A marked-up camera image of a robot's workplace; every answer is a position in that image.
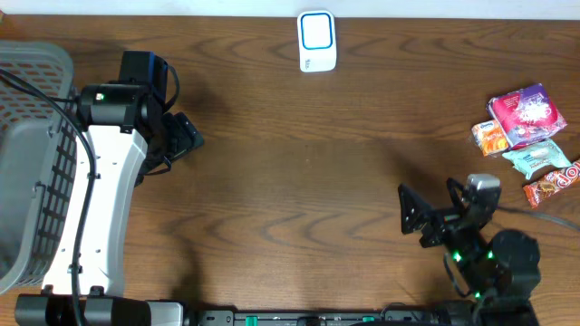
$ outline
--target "snack pile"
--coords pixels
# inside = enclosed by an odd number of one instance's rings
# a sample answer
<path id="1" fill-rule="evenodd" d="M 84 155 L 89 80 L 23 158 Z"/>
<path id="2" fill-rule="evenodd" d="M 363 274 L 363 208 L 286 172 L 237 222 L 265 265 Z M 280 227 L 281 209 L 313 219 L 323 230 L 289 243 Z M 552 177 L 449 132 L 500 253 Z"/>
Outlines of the snack pile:
<path id="1" fill-rule="evenodd" d="M 507 150 L 502 156 L 511 160 L 527 180 L 543 167 L 562 168 L 524 186 L 533 208 L 578 181 L 580 159 L 572 165 L 549 139 L 566 126 L 566 121 L 541 83 L 494 97 L 487 109 L 493 120 L 471 129 L 484 157 Z"/>

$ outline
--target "wooden table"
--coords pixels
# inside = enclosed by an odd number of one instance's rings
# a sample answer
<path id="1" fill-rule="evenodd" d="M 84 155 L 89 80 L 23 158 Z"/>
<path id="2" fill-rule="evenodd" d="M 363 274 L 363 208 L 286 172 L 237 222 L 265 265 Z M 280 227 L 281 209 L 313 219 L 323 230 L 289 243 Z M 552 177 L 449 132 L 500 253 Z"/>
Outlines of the wooden table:
<path id="1" fill-rule="evenodd" d="M 401 234 L 397 186 L 449 205 L 447 177 L 493 173 L 501 204 L 529 208 L 523 175 L 470 139 L 492 95 L 543 82 L 580 157 L 580 24 L 338 19 L 333 72 L 298 68 L 295 19 L 7 16 L 0 38 L 61 45 L 75 85 L 114 80 L 123 50 L 173 64 L 206 144 L 134 193 L 126 296 L 248 309 L 380 309 L 456 299 L 442 248 Z M 580 187 L 540 207 L 580 223 Z M 532 303 L 543 325 L 577 325 L 578 234 L 495 214 L 540 243 Z M 0 299 L 14 323 L 20 292 Z"/>

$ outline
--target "green light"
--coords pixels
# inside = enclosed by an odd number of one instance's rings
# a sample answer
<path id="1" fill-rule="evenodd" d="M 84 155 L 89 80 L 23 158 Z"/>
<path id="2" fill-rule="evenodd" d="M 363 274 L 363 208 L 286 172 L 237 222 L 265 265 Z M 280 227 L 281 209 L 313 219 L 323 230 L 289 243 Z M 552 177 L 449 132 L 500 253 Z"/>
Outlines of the green light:
<path id="1" fill-rule="evenodd" d="M 453 253 L 453 260 L 456 262 L 461 261 L 461 255 L 459 254 L 459 252 Z"/>

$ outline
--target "white backdrop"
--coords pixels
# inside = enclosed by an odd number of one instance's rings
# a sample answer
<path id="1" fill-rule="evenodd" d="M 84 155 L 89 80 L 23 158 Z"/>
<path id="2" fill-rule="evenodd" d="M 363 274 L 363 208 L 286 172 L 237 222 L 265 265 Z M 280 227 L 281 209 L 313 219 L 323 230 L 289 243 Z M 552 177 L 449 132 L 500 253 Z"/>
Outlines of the white backdrop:
<path id="1" fill-rule="evenodd" d="M 580 19 L 580 0 L 0 0 L 7 14 L 178 14 L 296 17 Z"/>

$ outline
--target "gray plastic basket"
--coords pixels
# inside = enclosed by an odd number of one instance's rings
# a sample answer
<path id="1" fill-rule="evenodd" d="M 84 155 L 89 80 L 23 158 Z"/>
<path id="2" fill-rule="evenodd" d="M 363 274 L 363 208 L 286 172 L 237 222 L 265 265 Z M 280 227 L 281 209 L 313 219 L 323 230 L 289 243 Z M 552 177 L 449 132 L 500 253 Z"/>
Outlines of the gray plastic basket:
<path id="1" fill-rule="evenodd" d="M 0 67 L 49 96 L 73 95 L 73 61 L 55 45 L 0 41 Z M 74 137 L 49 105 L 0 81 L 0 294 L 41 283 L 50 268 L 73 190 Z"/>

